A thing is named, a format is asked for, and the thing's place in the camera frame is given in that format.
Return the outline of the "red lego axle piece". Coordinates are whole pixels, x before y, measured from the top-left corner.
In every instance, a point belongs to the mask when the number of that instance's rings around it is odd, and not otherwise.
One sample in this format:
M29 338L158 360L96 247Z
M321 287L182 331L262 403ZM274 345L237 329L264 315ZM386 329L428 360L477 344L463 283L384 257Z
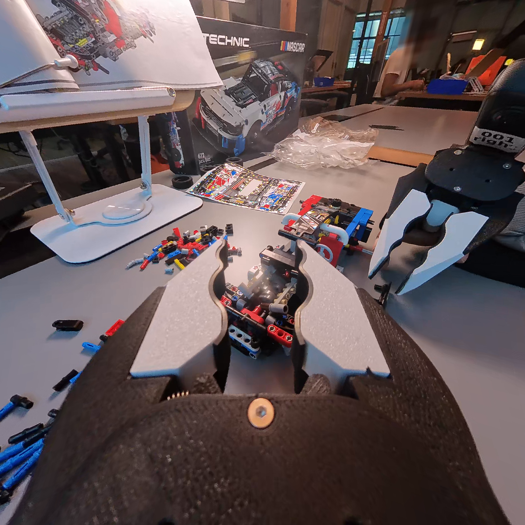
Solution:
M124 320L118 319L113 325L110 326L108 330L106 330L101 336L100 340L102 342L106 342L108 338L112 337L115 332L125 323Z

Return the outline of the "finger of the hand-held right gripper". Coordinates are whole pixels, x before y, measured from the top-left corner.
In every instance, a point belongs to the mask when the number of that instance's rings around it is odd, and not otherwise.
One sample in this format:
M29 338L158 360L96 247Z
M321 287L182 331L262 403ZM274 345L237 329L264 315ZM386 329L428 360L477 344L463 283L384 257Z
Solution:
M431 203L425 193L411 189L389 218L385 219L371 257L368 278L372 279L400 244L410 224L426 216Z
M451 215L444 223L442 241L427 252L425 261L411 272L396 293L404 294L418 288L460 260L487 220L487 216L476 212Z

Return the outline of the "blue axle with black connector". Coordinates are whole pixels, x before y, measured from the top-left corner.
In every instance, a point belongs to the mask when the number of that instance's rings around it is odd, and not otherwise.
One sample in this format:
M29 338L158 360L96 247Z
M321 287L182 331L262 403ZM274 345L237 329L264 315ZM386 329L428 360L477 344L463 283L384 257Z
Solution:
M34 402L30 400L28 397L20 396L20 395L13 395L9 402L1 407L0 412L0 418L3 420L5 417L7 417L11 412L14 410L20 408L24 410L30 410L34 405Z

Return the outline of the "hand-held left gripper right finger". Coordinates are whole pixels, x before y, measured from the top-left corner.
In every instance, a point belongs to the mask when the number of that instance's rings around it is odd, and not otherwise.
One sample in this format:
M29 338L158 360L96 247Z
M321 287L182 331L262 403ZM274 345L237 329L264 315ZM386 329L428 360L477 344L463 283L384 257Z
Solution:
M338 392L348 377L388 378L390 369L355 285L305 241L296 246L299 306L291 358L294 390L315 374Z

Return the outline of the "lego instruction booklet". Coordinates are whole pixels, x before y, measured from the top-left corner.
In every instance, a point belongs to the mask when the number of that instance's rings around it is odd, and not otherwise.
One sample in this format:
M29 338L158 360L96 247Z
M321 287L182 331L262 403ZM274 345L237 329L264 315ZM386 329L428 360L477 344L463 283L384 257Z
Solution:
M189 1L1 1L1 95L219 85Z

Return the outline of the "cardboard strip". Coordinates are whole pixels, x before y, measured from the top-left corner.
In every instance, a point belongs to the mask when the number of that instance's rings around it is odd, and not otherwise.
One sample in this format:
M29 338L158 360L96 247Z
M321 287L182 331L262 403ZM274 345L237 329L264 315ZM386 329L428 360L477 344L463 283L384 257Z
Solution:
M367 158L407 167L417 167L421 163L429 164L434 155L374 145L369 149Z

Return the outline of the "black and blue lego pin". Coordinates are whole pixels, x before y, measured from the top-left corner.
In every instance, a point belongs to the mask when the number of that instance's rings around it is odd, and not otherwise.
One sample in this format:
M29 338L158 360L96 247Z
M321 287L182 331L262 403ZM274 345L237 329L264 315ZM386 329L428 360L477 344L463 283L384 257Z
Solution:
M62 377L52 388L56 392L61 392L66 389L69 385L74 384L80 376L81 372L73 369L64 377Z

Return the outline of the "lego set box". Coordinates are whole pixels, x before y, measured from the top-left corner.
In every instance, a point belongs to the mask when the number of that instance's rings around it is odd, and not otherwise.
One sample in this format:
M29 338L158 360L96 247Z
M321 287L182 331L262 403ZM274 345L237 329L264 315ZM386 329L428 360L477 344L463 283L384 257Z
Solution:
M297 129L306 34L197 17L221 78L197 90L170 122L170 169L198 175L206 166L270 152Z

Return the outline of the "clear plastic bags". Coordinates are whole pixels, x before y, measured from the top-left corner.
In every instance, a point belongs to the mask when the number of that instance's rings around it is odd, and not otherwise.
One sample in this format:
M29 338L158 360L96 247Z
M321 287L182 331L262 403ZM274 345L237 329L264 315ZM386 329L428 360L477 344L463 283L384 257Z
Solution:
M320 116L307 119L292 135L268 153L276 161L303 168L352 168L365 164L378 130L351 130Z

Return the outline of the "lego car chassis assembly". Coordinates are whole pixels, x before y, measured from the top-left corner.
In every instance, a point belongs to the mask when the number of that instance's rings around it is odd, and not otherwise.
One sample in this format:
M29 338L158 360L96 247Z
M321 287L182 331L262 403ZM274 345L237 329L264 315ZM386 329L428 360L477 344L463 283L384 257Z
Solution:
M294 243L267 246L259 254L260 263L247 272L246 282L226 283L221 303L228 315L229 341L252 359L278 350L290 355L301 304L295 255Z

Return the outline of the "person's right hand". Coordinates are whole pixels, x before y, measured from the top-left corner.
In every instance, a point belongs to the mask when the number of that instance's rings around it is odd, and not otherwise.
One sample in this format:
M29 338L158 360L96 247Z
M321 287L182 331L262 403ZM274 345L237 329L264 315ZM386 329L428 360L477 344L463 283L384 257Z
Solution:
M416 246L435 246L441 242L443 232L443 228L438 228L435 232L428 232L416 227L404 233L402 241Z

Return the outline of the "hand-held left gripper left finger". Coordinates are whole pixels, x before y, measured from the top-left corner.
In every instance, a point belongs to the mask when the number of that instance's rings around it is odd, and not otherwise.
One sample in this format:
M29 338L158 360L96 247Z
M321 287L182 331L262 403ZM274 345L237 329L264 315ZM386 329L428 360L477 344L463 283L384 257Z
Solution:
M194 380L209 373L227 379L231 345L220 301L227 266L227 241L221 238L169 281L130 368L133 377Z

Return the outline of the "shiny sticker sheet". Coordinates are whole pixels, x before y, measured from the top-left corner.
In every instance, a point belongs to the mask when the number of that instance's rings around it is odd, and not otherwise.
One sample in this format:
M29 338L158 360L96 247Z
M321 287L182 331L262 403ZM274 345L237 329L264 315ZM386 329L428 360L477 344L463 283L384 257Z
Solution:
M286 214L304 186L304 182L272 178L234 163L208 170L187 193L214 202Z

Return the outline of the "pile of mixed lego pieces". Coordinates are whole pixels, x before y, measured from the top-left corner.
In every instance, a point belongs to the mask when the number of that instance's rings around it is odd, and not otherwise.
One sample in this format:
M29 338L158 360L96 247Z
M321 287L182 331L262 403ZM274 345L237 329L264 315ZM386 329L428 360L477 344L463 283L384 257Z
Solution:
M142 272L148 265L163 263L164 272L172 275L176 268L183 270L213 244L221 239L228 240L231 235L233 235L232 224L226 224L225 228L203 225L199 229L184 232L175 227L172 234L154 246L149 253L144 253L142 257L130 261L126 265L126 270L137 267Z

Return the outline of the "lego car cockpit assembly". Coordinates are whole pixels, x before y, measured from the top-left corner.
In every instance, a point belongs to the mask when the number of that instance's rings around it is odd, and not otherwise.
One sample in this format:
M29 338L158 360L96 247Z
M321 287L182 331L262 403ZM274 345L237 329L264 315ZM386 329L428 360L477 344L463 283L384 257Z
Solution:
M280 249L294 255L297 241L302 240L334 267L344 250L371 255L373 251L361 243L366 243L372 232L372 215L371 209L312 195L301 202L299 213L282 219L278 233L290 243Z

